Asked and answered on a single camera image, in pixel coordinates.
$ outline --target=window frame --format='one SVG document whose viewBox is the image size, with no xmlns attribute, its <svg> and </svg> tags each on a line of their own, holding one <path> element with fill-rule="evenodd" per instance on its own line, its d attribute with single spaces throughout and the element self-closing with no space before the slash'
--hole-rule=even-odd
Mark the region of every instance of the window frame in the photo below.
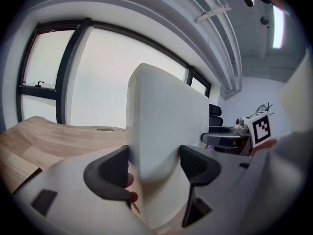
<svg viewBox="0 0 313 235">
<path fill-rule="evenodd" d="M 204 79 L 204 77 L 193 66 L 189 65 L 185 60 L 183 60 L 181 57 L 176 55 L 168 48 L 144 35 L 141 35 L 140 33 L 114 24 L 92 21 L 92 19 L 90 18 L 85 18 L 84 20 L 65 20 L 49 23 L 39 23 L 36 25 L 34 31 L 30 35 L 20 63 L 16 89 L 16 107 L 19 122 L 23 121 L 21 95 L 24 94 L 56 100 L 57 123 L 66 124 L 66 94 L 69 74 L 75 57 L 75 53 L 78 49 L 81 39 L 83 38 L 89 26 L 131 37 L 153 47 L 154 49 L 157 49 L 158 51 L 162 52 L 163 54 L 167 55 L 168 57 L 172 58 L 183 67 L 185 67 L 188 72 L 187 84 L 191 86 L 192 78 L 194 77 L 206 87 L 205 95 L 209 97 L 211 84 L 206 79 Z M 71 36 L 63 53 L 57 73 L 55 89 L 24 85 L 23 80 L 25 70 L 36 37 L 40 34 L 64 30 L 74 30 L 74 33 Z"/>
<path fill-rule="evenodd" d="M 189 86 L 191 86 L 193 78 L 198 80 L 206 88 L 204 95 L 210 97 L 211 84 L 198 71 L 195 70 L 195 67 L 190 66 L 186 81 Z"/>
</svg>

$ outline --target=finger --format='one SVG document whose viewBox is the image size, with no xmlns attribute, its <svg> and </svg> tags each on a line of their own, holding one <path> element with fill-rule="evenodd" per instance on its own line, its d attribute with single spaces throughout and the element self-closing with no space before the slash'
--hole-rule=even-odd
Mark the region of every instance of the finger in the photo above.
<svg viewBox="0 0 313 235">
<path fill-rule="evenodd" d="M 131 196 L 131 203 L 134 203 L 138 200 L 138 194 L 136 192 L 131 191 L 129 195 Z"/>
<path fill-rule="evenodd" d="M 134 182 L 134 176 L 132 174 L 128 173 L 127 186 L 126 187 L 131 186 L 133 182 Z"/>
</svg>

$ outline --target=ceiling mount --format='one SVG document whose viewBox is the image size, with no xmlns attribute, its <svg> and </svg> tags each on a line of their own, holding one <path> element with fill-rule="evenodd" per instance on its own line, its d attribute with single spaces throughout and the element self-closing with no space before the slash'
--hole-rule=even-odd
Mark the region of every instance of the ceiling mount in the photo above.
<svg viewBox="0 0 313 235">
<path fill-rule="evenodd" d="M 227 10 L 231 10 L 231 8 L 229 7 L 229 5 L 228 4 L 226 4 L 226 5 L 220 5 L 220 6 L 218 6 L 217 8 L 215 8 L 215 9 L 212 9 L 211 11 L 209 11 L 209 12 L 204 12 L 203 14 L 201 14 L 200 16 L 198 16 L 196 19 L 195 19 L 195 23 L 196 24 L 198 24 L 198 23 L 201 23 L 201 22 L 203 22 L 204 20 L 206 20 L 206 19 L 208 19 L 208 18 L 210 18 L 210 17 L 213 17 L 213 16 L 215 16 L 215 15 L 217 15 L 217 14 L 220 14 L 220 13 L 222 13 L 222 12 L 225 12 L 225 11 L 227 11 Z"/>
</svg>

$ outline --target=white ceiling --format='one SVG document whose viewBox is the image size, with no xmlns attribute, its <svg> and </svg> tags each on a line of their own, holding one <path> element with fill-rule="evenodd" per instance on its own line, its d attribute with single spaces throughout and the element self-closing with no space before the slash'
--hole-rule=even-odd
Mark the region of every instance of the white ceiling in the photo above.
<svg viewBox="0 0 313 235">
<path fill-rule="evenodd" d="M 248 7 L 244 0 L 220 0 L 231 7 L 227 15 L 234 28 L 242 58 L 243 75 L 270 77 L 286 82 L 302 60 L 307 39 L 301 24 L 295 16 L 285 14 L 285 31 L 281 49 L 272 48 L 273 12 L 272 5 L 254 0 L 254 6 Z M 260 18 L 267 16 L 268 25 L 262 25 Z"/>
</svg>

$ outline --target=ceiling light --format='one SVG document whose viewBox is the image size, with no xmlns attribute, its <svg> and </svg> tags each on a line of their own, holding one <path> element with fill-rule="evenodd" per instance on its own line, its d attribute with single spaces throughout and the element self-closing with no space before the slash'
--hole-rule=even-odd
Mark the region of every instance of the ceiling light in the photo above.
<svg viewBox="0 0 313 235">
<path fill-rule="evenodd" d="M 284 34 L 284 12 L 273 6 L 274 11 L 274 41 L 273 48 L 280 48 Z"/>
</svg>

